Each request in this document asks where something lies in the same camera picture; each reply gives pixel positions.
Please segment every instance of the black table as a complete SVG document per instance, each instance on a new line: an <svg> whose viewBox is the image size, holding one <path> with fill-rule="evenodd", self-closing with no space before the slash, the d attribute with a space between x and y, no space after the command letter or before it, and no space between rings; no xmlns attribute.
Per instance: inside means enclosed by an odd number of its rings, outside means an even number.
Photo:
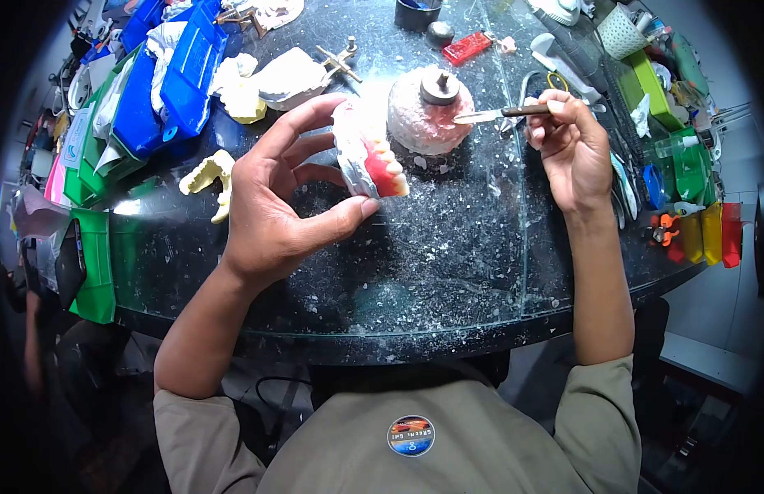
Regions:
<svg viewBox="0 0 764 494"><path fill-rule="evenodd" d="M457 69L430 50L421 34L396 27L394 8L392 1L309 2L298 19L262 40L251 29L229 28L225 55L244 51L264 66L299 46L321 60L316 44L337 53L348 35L356 35L360 50L353 65L364 82L336 80L329 91L384 101L398 74L436 63L468 86L478 109L515 104L524 74L545 74L528 49L545 29L524 2L446 4L440 20L454 26L457 39L490 30L513 36L519 45L516 54L505 56L488 49ZM598 56L591 38L583 44ZM534 78L530 92L545 87L543 77ZM217 265L229 226L209 221L217 210L218 183L184 196L179 180L218 149L235 158L246 153L278 116L268 111L261 122L243 126L213 100L199 137L159 153L122 184L129 192L110 201L125 213L110 216L119 323L164 336ZM610 113L599 118L614 126ZM265 291L250 308L236 355L394 364L466 357L570 331L572 264L561 212L521 126L512 137L500 138L493 125L475 126L449 156L426 158L427 170L414 164L416 155L394 144L411 194L384 199L379 213L354 236L312 255L288 280ZM313 161L335 163L334 157L332 151ZM447 166L446 173L440 165ZM312 215L345 196L333 184L309 184L294 194L292 205L300 216ZM673 289L703 268L669 261L661 247L642 240L635 225L621 233L621 249L635 303Z"/></svg>

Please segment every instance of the round logo patch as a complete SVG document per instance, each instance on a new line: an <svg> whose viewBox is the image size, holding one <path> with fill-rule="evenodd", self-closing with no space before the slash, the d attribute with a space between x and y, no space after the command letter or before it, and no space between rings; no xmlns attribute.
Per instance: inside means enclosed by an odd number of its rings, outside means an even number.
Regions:
<svg viewBox="0 0 764 494"><path fill-rule="evenodd" d="M393 422L387 431L390 449L404 456L420 456L434 444L434 425L425 417L408 415Z"/></svg>

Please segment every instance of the black cup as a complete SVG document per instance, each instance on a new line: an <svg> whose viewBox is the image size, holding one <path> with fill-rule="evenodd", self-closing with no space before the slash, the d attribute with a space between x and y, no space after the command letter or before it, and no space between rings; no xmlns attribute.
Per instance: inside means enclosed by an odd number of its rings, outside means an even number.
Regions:
<svg viewBox="0 0 764 494"><path fill-rule="evenodd" d="M395 1L395 25L408 31L425 33L428 25L436 21L442 10L442 0L425 0L426 9L415 8L415 0Z"/></svg>

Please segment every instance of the khaki shirt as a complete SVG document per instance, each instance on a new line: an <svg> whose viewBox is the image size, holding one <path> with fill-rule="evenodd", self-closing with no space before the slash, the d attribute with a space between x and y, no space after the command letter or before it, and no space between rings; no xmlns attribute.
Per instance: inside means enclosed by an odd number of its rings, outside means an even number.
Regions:
<svg viewBox="0 0 764 494"><path fill-rule="evenodd" d="M574 367L550 436L478 381L330 398L265 471L239 439L229 398L154 398L159 451L174 493L636 492L640 434L632 356ZM418 416L431 447L397 453L390 426Z"/></svg>

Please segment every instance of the wax knife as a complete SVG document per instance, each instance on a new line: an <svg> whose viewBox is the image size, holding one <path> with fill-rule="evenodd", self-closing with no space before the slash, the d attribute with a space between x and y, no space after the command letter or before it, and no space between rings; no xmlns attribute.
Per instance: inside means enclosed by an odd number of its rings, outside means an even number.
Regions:
<svg viewBox="0 0 764 494"><path fill-rule="evenodd" d="M592 112L604 113L604 105L591 105ZM522 117L528 114L549 114L549 107L545 104L531 104L522 107L499 108L497 110L485 110L483 112L462 113L453 117L454 124L478 124L480 122L491 122L503 117Z"/></svg>

